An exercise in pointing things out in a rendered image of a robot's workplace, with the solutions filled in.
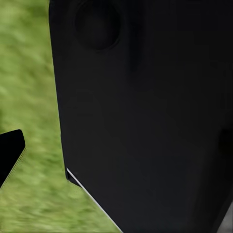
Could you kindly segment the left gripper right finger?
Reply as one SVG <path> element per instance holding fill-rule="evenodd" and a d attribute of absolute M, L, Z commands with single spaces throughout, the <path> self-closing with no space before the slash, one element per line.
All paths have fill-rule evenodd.
<path fill-rule="evenodd" d="M 233 131 L 222 129 L 217 146 L 233 168 Z"/>

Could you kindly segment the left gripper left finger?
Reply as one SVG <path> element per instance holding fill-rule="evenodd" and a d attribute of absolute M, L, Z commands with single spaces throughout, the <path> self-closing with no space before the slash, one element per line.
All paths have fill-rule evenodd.
<path fill-rule="evenodd" d="M 21 129 L 0 134 L 0 187 L 25 149 Z"/>

